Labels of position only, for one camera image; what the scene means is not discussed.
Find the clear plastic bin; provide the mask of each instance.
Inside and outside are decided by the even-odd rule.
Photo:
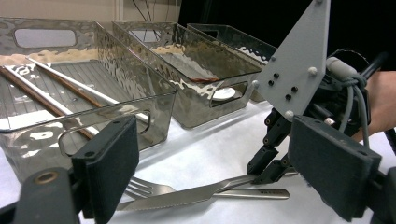
[[[241,57],[246,55],[245,59],[257,64],[262,70],[276,51],[275,47],[229,25],[188,23],[187,29]],[[256,90],[250,97],[254,102],[262,102],[264,98]]]
[[[172,115],[183,128],[246,107],[261,71],[174,22],[113,21],[113,32],[177,88]]]
[[[100,103],[92,105],[25,56],[116,103],[92,95]],[[100,131],[122,116],[136,114],[139,149],[168,135],[176,89],[94,21],[0,18],[0,65],[0,146],[20,181],[49,167],[70,167],[70,156],[89,139],[83,130]],[[5,78],[6,68],[73,113],[52,115]]]

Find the person's hand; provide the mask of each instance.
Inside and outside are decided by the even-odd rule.
[[[369,134],[384,132],[396,126],[396,71],[377,72],[367,83],[371,123]],[[356,141],[362,140],[362,131],[352,136]]]

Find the metal utensil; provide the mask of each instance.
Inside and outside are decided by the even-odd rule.
[[[251,182],[255,175],[242,175],[231,179],[225,179],[215,184],[206,185],[193,189],[184,189],[169,192],[148,198],[136,199],[122,210],[147,210],[178,206],[189,203],[198,203],[209,200],[215,193],[221,193],[227,189]]]
[[[170,186],[148,182],[146,180],[132,177],[125,194],[131,198],[144,199],[166,193],[177,192]],[[214,193],[215,197],[220,198],[250,198],[250,199],[275,199],[286,200],[289,193],[285,189],[228,189],[221,193]],[[131,202],[120,203],[118,210],[123,210]]]

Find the white object in bin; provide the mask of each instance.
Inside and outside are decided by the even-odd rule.
[[[225,101],[230,98],[232,98],[236,93],[236,90],[233,88],[223,88],[221,90],[215,91],[215,94],[213,94],[213,100],[215,101]]]

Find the metal rod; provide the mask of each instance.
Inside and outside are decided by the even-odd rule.
[[[3,72],[2,74],[6,78],[12,81],[19,88],[27,92],[29,95],[34,97],[39,103],[41,103],[44,107],[50,110],[53,114],[57,116],[73,114],[71,110],[67,109],[64,105],[60,104],[52,97],[48,96],[45,92],[40,90],[37,86],[28,81],[26,78],[20,76],[18,73],[16,73],[14,70],[10,69],[7,66],[4,66],[4,68],[7,71]],[[96,134],[99,133],[99,131],[93,127],[88,127],[80,131],[89,139],[93,138]]]
[[[50,67],[44,65],[43,63],[40,63],[40,62],[30,58],[29,56],[26,56],[26,59],[29,60],[30,62],[34,63],[35,65],[41,67],[42,69],[45,69],[46,71],[48,71],[49,74],[51,74],[53,77],[55,77],[58,81],[60,81],[63,84],[65,84],[67,88],[70,88],[74,93],[80,95],[82,98],[86,99],[87,101],[89,101],[90,103],[92,103],[93,105],[95,105],[97,107],[101,107],[102,105],[100,105],[97,101],[92,99],[90,96],[88,96],[84,92],[82,92],[79,89],[77,89],[77,88],[73,87],[72,85],[70,85],[70,83],[72,83],[72,84],[74,84],[74,85],[76,85],[78,87],[81,87],[83,90],[88,91],[88,92],[92,93],[93,95],[95,95],[95,96],[97,96],[99,98],[102,98],[103,100],[107,101],[110,104],[114,105],[114,104],[119,104],[120,103],[120,102],[118,102],[118,101],[116,101],[116,100],[114,100],[114,99],[102,94],[101,92],[96,91],[96,90],[88,87],[87,85],[85,85],[85,84],[83,84],[81,82],[78,82],[77,80],[75,80],[75,79],[73,79],[71,77],[68,77],[67,75],[65,75],[63,73],[60,73],[60,72],[56,71],[55,69],[50,68]],[[138,114],[136,114],[136,118],[141,120],[141,121],[143,121],[143,122],[145,122],[146,124],[149,123],[149,116],[147,116],[145,114],[138,113]]]

